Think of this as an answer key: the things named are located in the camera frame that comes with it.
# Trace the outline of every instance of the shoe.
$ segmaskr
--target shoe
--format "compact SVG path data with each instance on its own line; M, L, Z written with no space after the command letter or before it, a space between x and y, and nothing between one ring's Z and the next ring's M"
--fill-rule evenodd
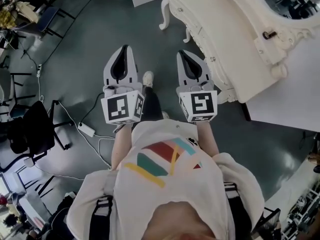
M167 112L162 111L162 116L163 116L163 119L170 119Z
M153 87L155 75L151 71L147 71L144 73L142 78L142 84L146 87Z

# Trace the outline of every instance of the backpack strap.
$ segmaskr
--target backpack strap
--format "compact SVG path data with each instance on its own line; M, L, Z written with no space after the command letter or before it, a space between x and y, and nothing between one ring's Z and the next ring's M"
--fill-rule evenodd
M105 179L103 188L104 196L96 202L96 207L91 216L88 240L116 239L114 237L114 229L110 228L110 225L112 225L112 222L115 220L115 213L117 213L117 206L114 199L117 175L117 171L110 171Z
M113 199L112 195L106 195L96 202L90 222L89 240L109 240Z
M251 234L251 219L244 207L244 204L242 203L241 197L238 193L237 185L235 183L225 182L224 189L233 217L235 239L245 240Z

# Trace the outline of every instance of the white t-shirt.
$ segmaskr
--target white t-shirt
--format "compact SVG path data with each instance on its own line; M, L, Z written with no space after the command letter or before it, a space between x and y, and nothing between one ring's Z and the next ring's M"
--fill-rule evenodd
M188 123L164 119L137 125L114 187L119 239L142 239L158 206L188 202L217 239L233 240L224 182L237 184L255 226L264 209L256 178L229 154L210 157L197 139L196 127Z

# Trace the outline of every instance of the colorful graphic print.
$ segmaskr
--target colorful graphic print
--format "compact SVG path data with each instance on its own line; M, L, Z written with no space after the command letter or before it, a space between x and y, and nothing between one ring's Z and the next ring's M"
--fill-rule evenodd
M164 188L166 183L160 178L160 176L173 176L178 158L182 156L182 154L192 156L196 153L190 143L188 141L183 141L181 138L157 142L144 147L143 150L150 150L154 154L157 154L159 157L169 162L169 171L157 164L142 152L137 154L136 164L128 162L124 165L124 167L135 171L145 179L157 184L161 188ZM193 169L199 169L201 167L201 163L198 163Z

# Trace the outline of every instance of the screw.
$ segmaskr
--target screw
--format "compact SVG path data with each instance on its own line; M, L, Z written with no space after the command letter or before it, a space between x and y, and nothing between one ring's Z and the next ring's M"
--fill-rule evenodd
M275 32L275 31L272 31L272 32L270 32L270 33L268 33L268 32L263 32L262 33L262 36L264 37L264 39L265 40L268 40L268 39L270 39L270 38L273 38L273 37L275 37L277 35L277 32Z

